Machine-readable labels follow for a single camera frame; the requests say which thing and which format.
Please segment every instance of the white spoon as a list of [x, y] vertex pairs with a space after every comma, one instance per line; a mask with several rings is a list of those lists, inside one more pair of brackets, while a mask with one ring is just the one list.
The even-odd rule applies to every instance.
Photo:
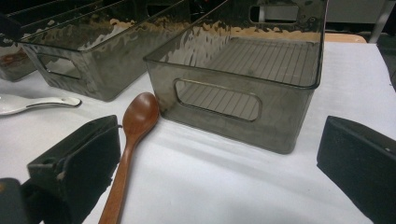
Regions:
[[41, 105], [66, 105], [79, 107], [81, 100], [73, 97], [47, 97], [28, 99], [16, 95], [0, 94], [0, 115], [16, 114]]

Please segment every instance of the spoon bowl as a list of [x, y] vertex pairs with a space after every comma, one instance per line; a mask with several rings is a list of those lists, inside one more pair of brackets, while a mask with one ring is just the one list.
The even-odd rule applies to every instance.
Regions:
[[104, 211], [99, 220], [100, 224], [120, 222], [135, 146], [154, 127], [158, 117], [159, 107], [157, 100], [149, 92], [136, 96], [126, 109], [122, 119], [122, 126], [126, 136], [125, 149], [122, 153]]

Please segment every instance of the table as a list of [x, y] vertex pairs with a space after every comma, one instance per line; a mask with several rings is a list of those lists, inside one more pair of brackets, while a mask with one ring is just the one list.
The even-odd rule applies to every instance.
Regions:
[[[0, 176], [23, 183], [28, 162], [90, 120], [114, 114], [121, 123], [142, 91], [152, 92], [148, 74], [110, 103], [49, 87], [37, 72], [0, 80], [2, 93], [83, 101], [0, 117]], [[289, 155], [160, 118], [134, 154], [122, 223], [371, 223], [317, 167], [329, 115], [396, 139], [396, 93], [376, 45], [325, 43], [322, 80]], [[84, 223], [97, 223], [109, 189]]]
[[324, 36], [324, 41], [342, 42], [342, 43], [361, 43], [361, 44], [367, 43], [367, 41], [360, 35], [332, 34], [332, 33], [326, 33]]

